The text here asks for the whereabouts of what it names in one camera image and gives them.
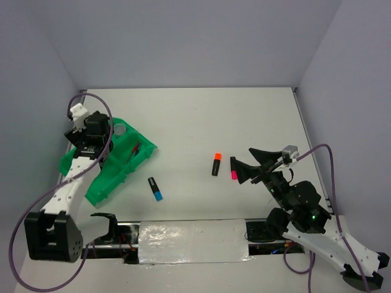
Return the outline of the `pink cap black highlighter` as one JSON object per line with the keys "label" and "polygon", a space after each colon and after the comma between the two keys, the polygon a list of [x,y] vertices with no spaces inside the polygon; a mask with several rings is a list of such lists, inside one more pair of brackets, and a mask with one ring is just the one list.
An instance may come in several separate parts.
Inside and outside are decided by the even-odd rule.
{"label": "pink cap black highlighter", "polygon": [[231,179],[232,180],[237,180],[238,179],[238,176],[237,176],[237,173],[236,173],[236,169],[235,169],[235,160],[236,160],[236,157],[232,156],[230,158],[230,171],[231,171]]}

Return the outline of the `orange cap black highlighter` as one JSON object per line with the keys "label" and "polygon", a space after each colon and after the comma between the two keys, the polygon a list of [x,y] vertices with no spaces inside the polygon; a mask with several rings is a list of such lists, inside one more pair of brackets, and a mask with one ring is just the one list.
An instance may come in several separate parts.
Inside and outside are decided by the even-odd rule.
{"label": "orange cap black highlighter", "polygon": [[214,155],[214,161],[213,161],[213,168],[211,171],[212,176],[217,176],[219,173],[219,167],[221,164],[221,159],[222,159],[222,154],[221,153],[216,153]]}

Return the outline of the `clear plastic bottle cap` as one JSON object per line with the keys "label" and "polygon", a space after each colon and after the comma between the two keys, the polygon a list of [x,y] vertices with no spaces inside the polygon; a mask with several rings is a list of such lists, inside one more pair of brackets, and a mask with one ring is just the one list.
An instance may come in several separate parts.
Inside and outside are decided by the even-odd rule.
{"label": "clear plastic bottle cap", "polygon": [[126,126],[123,123],[117,123],[114,125],[114,134],[116,136],[122,136],[126,133]]}

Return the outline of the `red gel pen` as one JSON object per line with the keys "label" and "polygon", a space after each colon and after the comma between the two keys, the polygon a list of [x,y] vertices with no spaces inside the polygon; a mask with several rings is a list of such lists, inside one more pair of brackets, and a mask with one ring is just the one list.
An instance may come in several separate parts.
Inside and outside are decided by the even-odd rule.
{"label": "red gel pen", "polygon": [[134,155],[134,152],[135,152],[135,150],[136,150],[136,148],[138,147],[139,144],[141,144],[141,143],[138,142],[138,143],[133,147],[133,149],[132,149],[131,152],[130,152],[130,155],[128,156],[128,159],[127,159],[126,162],[125,162],[125,165],[126,165],[126,164],[129,164],[130,161],[132,160],[132,158],[135,156],[135,155]]}

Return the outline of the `blue gel pen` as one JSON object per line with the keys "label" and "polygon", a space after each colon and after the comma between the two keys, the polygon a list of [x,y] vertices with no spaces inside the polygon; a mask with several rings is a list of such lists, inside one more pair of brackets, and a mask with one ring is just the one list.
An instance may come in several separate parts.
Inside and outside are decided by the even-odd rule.
{"label": "blue gel pen", "polygon": [[141,144],[138,145],[138,147],[136,148],[135,152],[134,152],[134,155],[137,156],[140,152],[140,149],[141,149]]}

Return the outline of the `blue cap black highlighter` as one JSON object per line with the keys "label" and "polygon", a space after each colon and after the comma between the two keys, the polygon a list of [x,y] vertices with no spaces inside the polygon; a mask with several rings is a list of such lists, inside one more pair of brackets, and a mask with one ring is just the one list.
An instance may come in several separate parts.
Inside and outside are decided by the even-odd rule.
{"label": "blue cap black highlighter", "polygon": [[159,187],[158,187],[154,177],[150,177],[148,179],[148,183],[150,185],[150,188],[152,190],[152,193],[153,193],[156,201],[161,201],[163,199],[163,196],[161,194],[161,191],[160,191],[160,189],[159,189]]}

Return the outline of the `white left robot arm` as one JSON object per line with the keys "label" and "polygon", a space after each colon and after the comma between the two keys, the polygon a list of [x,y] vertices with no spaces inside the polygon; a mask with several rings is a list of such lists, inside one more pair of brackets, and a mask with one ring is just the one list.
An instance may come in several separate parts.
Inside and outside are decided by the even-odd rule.
{"label": "white left robot arm", "polygon": [[31,259],[75,262],[83,246],[96,238],[107,244],[119,238],[119,227],[106,218],[91,216],[81,224],[75,222],[83,198],[112,149],[111,125],[106,114],[96,111],[84,119],[80,130],[67,134],[75,152],[64,182],[39,212],[30,212],[24,220]]}

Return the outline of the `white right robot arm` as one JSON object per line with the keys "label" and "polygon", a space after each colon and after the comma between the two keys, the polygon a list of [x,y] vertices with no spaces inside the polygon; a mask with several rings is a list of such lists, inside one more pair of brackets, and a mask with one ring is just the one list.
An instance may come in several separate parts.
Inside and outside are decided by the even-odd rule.
{"label": "white right robot arm", "polygon": [[245,164],[235,157],[230,160],[240,184],[263,183],[277,202],[266,220],[247,222],[245,238],[251,243],[290,240],[307,249],[311,257],[319,256],[332,265],[351,287],[370,292],[381,288],[379,269],[388,266],[390,258],[362,245],[342,230],[337,208],[320,205],[321,195],[309,181],[291,183],[283,169],[304,158],[296,146],[278,152],[249,149],[258,162]]}

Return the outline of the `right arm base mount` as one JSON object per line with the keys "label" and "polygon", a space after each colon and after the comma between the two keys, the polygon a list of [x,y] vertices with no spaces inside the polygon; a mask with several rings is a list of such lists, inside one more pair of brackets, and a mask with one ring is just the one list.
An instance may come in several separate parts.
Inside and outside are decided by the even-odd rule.
{"label": "right arm base mount", "polygon": [[273,208],[265,219],[246,219],[244,238],[247,240],[249,255],[282,255],[304,253],[303,246],[282,236],[289,224],[289,214],[281,208]]}

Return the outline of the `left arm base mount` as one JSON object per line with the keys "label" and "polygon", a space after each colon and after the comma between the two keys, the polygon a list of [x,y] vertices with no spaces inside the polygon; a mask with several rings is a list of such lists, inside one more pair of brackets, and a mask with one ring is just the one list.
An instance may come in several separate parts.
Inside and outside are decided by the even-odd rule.
{"label": "left arm base mount", "polygon": [[77,227],[84,243],[89,246],[82,251],[82,257],[139,264],[140,222],[122,222],[114,214],[97,212]]}

